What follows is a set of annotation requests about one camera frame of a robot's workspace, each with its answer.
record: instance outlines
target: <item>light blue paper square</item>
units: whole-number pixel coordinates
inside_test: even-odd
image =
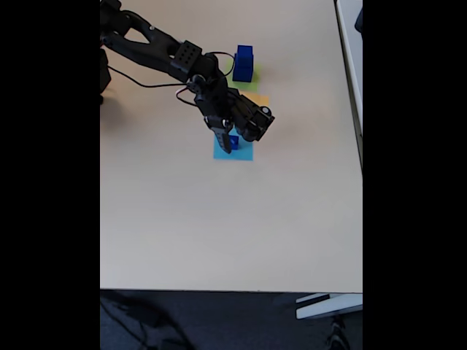
[[[214,136],[214,159],[227,160],[253,160],[253,143],[245,141],[233,128],[229,135],[239,136],[239,148],[233,149],[230,154],[220,148],[216,136]]]

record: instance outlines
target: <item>beige table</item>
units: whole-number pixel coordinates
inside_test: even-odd
[[[101,288],[362,292],[363,180],[333,2],[122,9],[204,53],[251,44],[276,120],[253,162],[214,160],[213,133],[175,88],[112,74],[101,106]],[[142,82],[175,82],[107,52]]]

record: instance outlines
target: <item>robotic arm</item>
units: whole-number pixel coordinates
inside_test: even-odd
[[[246,141],[259,141],[263,137],[274,121],[271,110],[228,87],[214,54],[202,55],[200,47],[189,41],[178,42],[136,13],[122,11],[120,7],[118,0],[101,1],[101,45],[142,66],[163,71],[187,83],[188,90],[196,95],[194,102],[203,114],[204,122],[225,152],[231,153],[228,133],[234,126]],[[130,28],[141,33],[149,43],[125,39]],[[102,93],[110,82],[110,74],[105,51],[101,49],[100,53]]]

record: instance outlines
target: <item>floor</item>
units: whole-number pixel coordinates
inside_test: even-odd
[[[178,323],[196,350],[325,350],[331,319],[295,317],[294,300],[304,294],[248,292],[124,291],[166,311]],[[138,322],[105,303],[109,311],[137,335]],[[361,350],[362,311],[343,315],[351,350]],[[177,336],[170,329],[148,330],[148,344]],[[139,344],[101,308],[101,349],[137,350]]]

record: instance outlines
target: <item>blue cube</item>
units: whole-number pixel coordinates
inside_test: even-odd
[[[239,148],[239,137],[235,135],[229,135],[228,137],[231,140],[231,149],[238,149]]]
[[[239,68],[253,67],[253,46],[239,45],[237,47],[235,64]]]
[[[251,82],[253,78],[253,46],[239,45],[235,54],[234,82]]]

